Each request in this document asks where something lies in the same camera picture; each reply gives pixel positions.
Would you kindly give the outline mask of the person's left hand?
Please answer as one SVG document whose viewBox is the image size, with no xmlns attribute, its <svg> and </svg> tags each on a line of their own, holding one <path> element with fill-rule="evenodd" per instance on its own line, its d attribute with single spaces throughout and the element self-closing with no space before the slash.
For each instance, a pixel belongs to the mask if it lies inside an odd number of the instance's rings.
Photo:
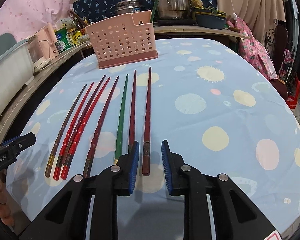
<svg viewBox="0 0 300 240">
<path fill-rule="evenodd" d="M 14 219 L 11 209 L 7 204 L 7 194 L 4 183 L 0 180 L 0 219 L 6 225 L 14 227 Z"/>
</svg>

